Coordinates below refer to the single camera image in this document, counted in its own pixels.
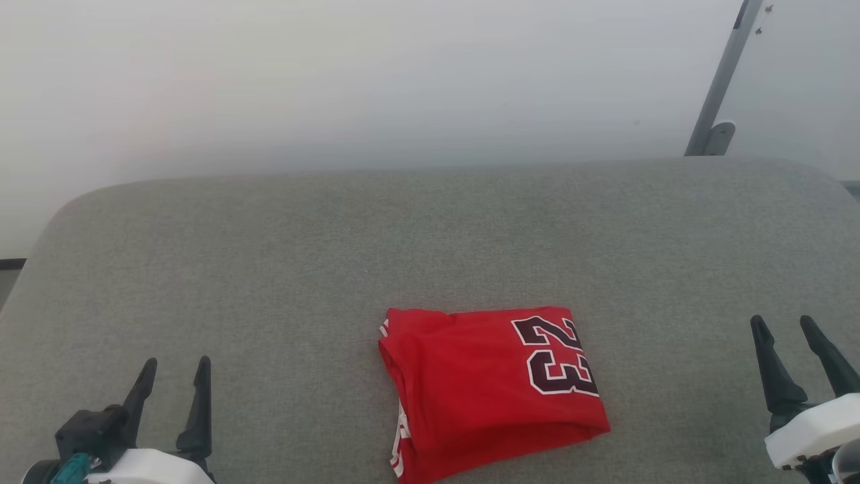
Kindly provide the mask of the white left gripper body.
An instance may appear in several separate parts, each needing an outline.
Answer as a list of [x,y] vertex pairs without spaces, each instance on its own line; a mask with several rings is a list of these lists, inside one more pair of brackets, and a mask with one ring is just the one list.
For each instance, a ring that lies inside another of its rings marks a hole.
[[130,448],[110,471],[88,474],[87,483],[213,483],[191,460],[154,448]]

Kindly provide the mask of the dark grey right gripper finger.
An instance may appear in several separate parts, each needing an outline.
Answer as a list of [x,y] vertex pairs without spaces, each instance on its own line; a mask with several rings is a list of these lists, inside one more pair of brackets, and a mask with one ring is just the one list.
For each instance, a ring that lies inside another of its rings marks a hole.
[[750,330],[755,341],[766,407],[771,414],[770,432],[776,432],[808,410],[808,396],[787,373],[777,355],[774,337],[760,315],[750,319]]
[[817,322],[811,316],[802,315],[800,325],[809,348],[820,359],[834,395],[842,397],[848,393],[859,393],[859,374],[820,330]]

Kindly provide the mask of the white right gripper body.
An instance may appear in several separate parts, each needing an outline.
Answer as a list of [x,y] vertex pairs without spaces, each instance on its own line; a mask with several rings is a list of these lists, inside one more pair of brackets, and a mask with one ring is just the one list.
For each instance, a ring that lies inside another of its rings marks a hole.
[[772,465],[808,483],[859,482],[859,395],[802,411],[765,438]]

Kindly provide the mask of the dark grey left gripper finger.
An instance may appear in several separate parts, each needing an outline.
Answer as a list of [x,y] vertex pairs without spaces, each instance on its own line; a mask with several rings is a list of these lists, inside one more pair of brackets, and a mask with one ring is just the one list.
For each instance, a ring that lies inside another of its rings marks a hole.
[[209,356],[200,358],[193,381],[194,396],[185,429],[176,438],[176,456],[206,465],[212,454],[212,367]]
[[157,373],[157,359],[149,358],[142,366],[137,380],[132,385],[122,407],[125,410],[125,423],[121,426],[121,437],[127,448],[137,448],[137,437],[145,401],[153,391]]

